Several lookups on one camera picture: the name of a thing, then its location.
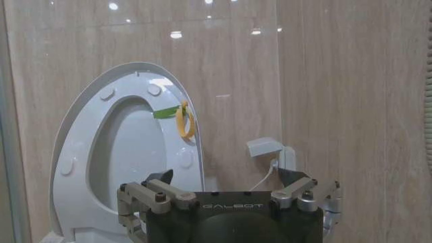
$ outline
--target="toilet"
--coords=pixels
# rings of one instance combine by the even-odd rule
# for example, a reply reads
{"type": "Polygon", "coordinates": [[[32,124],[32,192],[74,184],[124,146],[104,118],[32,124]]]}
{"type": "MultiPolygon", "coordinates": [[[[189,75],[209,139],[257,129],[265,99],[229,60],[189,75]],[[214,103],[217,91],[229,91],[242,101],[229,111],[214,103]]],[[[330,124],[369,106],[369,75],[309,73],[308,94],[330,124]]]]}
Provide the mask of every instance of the toilet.
{"type": "Polygon", "coordinates": [[[141,182],[150,173],[173,169],[173,186],[204,190],[197,122],[194,136],[182,139],[176,119],[152,115],[182,101],[196,117],[177,79],[142,62],[112,68],[80,94],[52,155],[50,234],[61,242],[130,242],[117,220],[121,183],[141,182]]]}

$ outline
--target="marble wall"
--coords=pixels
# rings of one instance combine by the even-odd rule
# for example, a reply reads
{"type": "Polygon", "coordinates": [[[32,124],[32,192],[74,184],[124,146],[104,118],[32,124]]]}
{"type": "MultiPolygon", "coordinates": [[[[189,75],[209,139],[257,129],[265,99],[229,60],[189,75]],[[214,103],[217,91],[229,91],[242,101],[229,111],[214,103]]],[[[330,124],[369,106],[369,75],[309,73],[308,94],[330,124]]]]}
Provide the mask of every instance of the marble wall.
{"type": "MultiPolygon", "coordinates": [[[[272,136],[318,181],[341,181],[334,242],[432,242],[428,0],[4,2],[34,242],[49,230],[61,118],[92,79],[130,61],[162,65],[184,84],[205,176],[222,190],[261,179],[266,163],[249,159],[245,142],[272,136]]],[[[261,189],[277,186],[273,177],[261,189]]]]}
{"type": "Polygon", "coordinates": [[[205,176],[222,178],[222,190],[253,186],[268,163],[252,161],[245,142],[281,139],[276,0],[5,0],[5,9],[34,242],[49,230],[61,119],[118,64],[153,62],[173,73],[197,110],[205,176]]]}
{"type": "Polygon", "coordinates": [[[277,1],[284,142],[318,181],[340,179],[333,242],[432,242],[430,7],[428,0],[277,1]]]}

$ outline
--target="screw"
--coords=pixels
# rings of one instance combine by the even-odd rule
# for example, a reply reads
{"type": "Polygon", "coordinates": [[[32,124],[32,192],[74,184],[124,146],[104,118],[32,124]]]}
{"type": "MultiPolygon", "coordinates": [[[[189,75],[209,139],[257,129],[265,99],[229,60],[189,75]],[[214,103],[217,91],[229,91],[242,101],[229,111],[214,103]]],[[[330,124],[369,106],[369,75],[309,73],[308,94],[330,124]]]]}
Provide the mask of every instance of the screw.
{"type": "Polygon", "coordinates": [[[302,192],[301,198],[302,198],[302,199],[306,199],[306,200],[313,200],[313,193],[312,193],[312,191],[305,190],[305,191],[302,192]]]}
{"type": "Polygon", "coordinates": [[[156,203],[161,203],[166,200],[166,195],[162,192],[156,193],[154,196],[156,203]]]}
{"type": "Polygon", "coordinates": [[[126,183],[120,185],[120,191],[124,191],[126,189],[126,183]]]}

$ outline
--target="yellow ring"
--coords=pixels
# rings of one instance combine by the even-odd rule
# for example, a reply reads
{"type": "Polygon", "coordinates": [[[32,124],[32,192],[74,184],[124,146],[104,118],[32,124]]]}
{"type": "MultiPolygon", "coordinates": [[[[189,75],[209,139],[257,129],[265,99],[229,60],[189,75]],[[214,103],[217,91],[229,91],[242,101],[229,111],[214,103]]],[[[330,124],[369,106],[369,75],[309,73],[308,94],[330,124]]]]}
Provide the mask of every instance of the yellow ring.
{"type": "Polygon", "coordinates": [[[188,107],[188,102],[182,101],[181,102],[181,106],[178,107],[177,111],[176,111],[176,121],[177,121],[177,130],[180,133],[180,137],[184,139],[189,139],[193,135],[194,135],[194,118],[193,118],[193,114],[192,111],[189,109],[186,109],[188,107]],[[189,116],[189,131],[185,132],[185,124],[184,124],[184,114],[188,113],[189,116]]]}

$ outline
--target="robotic hand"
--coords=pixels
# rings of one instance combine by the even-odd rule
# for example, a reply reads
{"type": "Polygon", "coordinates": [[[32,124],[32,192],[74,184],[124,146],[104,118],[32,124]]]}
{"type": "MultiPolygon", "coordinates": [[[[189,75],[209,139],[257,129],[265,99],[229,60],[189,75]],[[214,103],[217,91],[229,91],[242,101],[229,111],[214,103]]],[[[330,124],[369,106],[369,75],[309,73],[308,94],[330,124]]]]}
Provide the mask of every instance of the robotic hand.
{"type": "Polygon", "coordinates": [[[281,169],[278,175],[285,188],[276,191],[186,192],[169,185],[172,170],[152,174],[120,186],[118,222],[134,243],[328,241],[341,216],[338,182],[281,169]]]}

